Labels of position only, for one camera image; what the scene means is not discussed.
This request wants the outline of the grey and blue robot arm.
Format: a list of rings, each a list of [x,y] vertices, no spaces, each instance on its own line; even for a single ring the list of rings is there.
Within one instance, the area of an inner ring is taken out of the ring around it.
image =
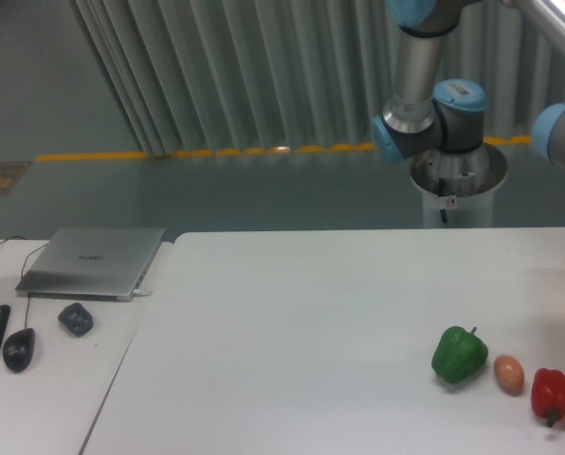
[[[443,41],[460,23],[466,1],[390,1],[388,12],[402,32],[392,96],[374,117],[375,145],[391,160],[430,150],[461,155],[483,142],[483,90],[470,83],[436,82]],[[531,129],[531,143],[565,168],[565,103],[545,108]]]

